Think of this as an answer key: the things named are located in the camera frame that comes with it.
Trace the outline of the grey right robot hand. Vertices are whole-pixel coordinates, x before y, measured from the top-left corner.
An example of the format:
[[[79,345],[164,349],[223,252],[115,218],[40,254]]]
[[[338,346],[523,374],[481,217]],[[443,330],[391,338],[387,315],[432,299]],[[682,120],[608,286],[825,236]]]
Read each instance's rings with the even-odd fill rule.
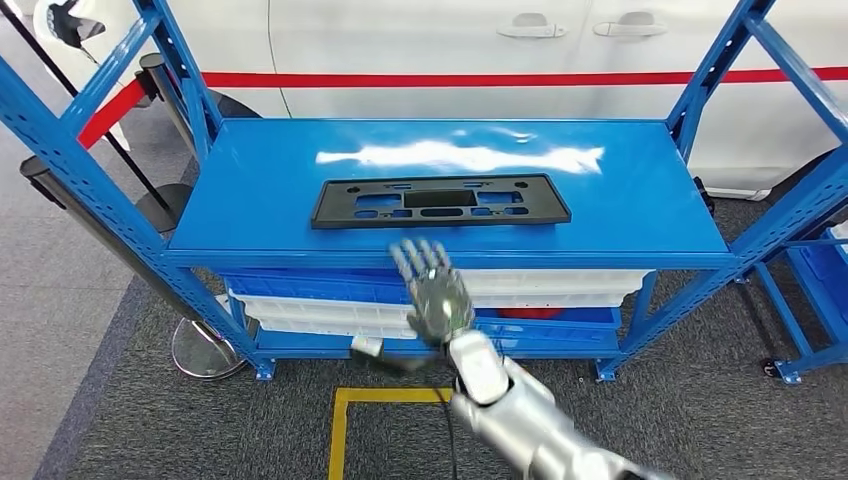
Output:
[[[403,239],[389,253],[414,307],[408,323],[422,341],[440,347],[470,328],[471,297],[441,243]]]

